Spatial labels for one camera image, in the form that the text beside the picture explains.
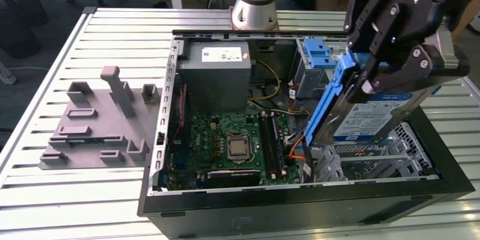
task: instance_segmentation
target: slotted aluminum surface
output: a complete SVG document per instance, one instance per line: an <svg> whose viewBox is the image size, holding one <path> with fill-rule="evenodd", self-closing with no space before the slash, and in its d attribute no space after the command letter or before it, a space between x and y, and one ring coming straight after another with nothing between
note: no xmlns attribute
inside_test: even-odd
<svg viewBox="0 0 480 240"><path fill-rule="evenodd" d="M342 18L339 12L278 12L281 30L339 30ZM165 239L149 221L135 216L141 167L41 171L38 157L66 106L71 81L106 88L99 69L115 65L131 88L143 83L161 86L170 30L227 28L226 11L99 8L93 15L81 15L0 155L0 239ZM478 239L480 107L461 83L447 83L422 108L477 192L391 224L247 238Z"/></svg>

